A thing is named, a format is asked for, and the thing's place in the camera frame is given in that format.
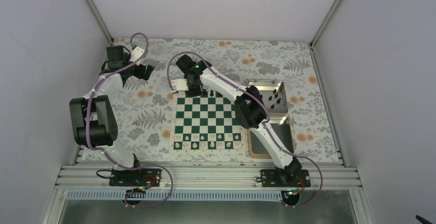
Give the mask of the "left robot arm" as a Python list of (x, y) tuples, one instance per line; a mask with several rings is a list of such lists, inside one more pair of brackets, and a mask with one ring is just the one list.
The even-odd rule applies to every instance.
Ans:
[(108, 46), (106, 52), (107, 60), (98, 82), (87, 94), (69, 102), (72, 132), (76, 144), (101, 152), (115, 170), (124, 170), (122, 178), (129, 185), (137, 185), (143, 179), (143, 171), (138, 168), (136, 155), (117, 142), (118, 125), (111, 99), (123, 89), (127, 79), (149, 78), (149, 67), (140, 62), (147, 50), (137, 45), (133, 45), (132, 50), (125, 46)]

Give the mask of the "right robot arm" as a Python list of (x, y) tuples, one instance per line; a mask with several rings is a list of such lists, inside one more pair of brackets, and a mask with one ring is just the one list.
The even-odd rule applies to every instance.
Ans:
[(198, 96), (201, 87), (217, 91), (234, 105), (235, 117), (240, 126), (250, 130), (269, 153), (284, 186), (292, 186), (298, 180), (302, 165), (290, 152), (270, 124), (270, 114), (263, 103), (259, 90), (243, 86), (218, 72), (211, 63), (200, 59), (194, 61), (187, 54), (179, 57), (175, 65), (184, 74), (183, 80), (173, 80), (173, 88)]

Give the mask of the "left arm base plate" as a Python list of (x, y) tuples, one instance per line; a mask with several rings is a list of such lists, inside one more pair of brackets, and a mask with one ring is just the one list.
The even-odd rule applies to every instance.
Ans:
[(145, 168), (135, 171), (112, 170), (110, 186), (150, 187), (159, 186), (161, 169)]

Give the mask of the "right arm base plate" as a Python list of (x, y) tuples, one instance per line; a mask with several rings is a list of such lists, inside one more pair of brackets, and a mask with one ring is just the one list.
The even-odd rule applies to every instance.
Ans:
[(261, 183), (264, 188), (301, 188), (312, 185), (308, 170), (285, 173), (279, 172), (278, 169), (262, 169), (256, 182)]

